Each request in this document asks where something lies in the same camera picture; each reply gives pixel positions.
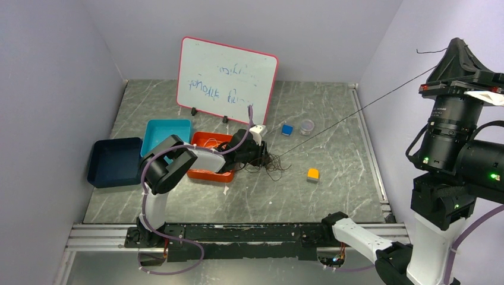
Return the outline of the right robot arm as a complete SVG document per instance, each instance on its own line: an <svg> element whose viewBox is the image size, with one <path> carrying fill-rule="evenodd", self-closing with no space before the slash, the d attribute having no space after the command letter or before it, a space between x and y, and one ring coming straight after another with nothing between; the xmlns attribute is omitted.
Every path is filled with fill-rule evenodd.
<svg viewBox="0 0 504 285"><path fill-rule="evenodd" d="M483 107L503 105L503 74L484 66L456 37L419 92L434 105L414 138L420 148L405 152L423 171L413 180L414 243L382 238L341 212L322 220L320 236L326 245L354 248L386 284L457 284L452 269L458 247L503 211L503 144L477 139ZM467 224L479 198L500 206Z"/></svg>

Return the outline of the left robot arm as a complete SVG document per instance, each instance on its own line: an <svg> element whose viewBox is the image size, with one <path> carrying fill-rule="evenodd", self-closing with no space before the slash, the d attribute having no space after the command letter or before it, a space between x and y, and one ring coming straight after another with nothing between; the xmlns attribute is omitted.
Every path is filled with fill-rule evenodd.
<svg viewBox="0 0 504 285"><path fill-rule="evenodd" d="M262 140L267 129L254 125L239 129L228 142L205 148L183 142L177 135L165 139L146 154L139 165L143 186L142 209L137 219L141 242L148 247L160 245L165 237L164 211L168 194L189 170L224 174L242 164L264 166L270 162L267 145Z"/></svg>

